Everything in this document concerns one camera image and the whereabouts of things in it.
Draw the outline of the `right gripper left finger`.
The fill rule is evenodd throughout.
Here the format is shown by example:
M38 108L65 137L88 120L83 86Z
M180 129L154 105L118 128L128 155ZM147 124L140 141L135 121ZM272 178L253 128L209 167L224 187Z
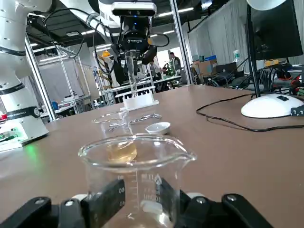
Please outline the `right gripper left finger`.
M7 217L2 228L101 228L125 203L124 180L114 180L95 195L53 204L34 197Z

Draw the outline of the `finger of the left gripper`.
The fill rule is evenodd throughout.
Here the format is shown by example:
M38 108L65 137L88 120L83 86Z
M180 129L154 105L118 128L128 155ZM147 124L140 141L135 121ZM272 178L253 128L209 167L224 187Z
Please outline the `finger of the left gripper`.
M147 65L152 62L157 55L157 46L150 45L148 50L145 51L140 57L139 61L142 62L143 65Z
M125 55L128 51L130 51L129 44L120 44L118 46L118 59L125 59Z

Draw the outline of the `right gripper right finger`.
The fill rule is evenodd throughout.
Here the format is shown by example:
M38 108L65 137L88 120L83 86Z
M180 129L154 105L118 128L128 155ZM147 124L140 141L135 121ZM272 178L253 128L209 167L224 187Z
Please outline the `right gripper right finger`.
M228 193L220 202L204 196L191 198L174 190L164 179L159 182L163 211L174 228L271 228L272 225L242 195Z

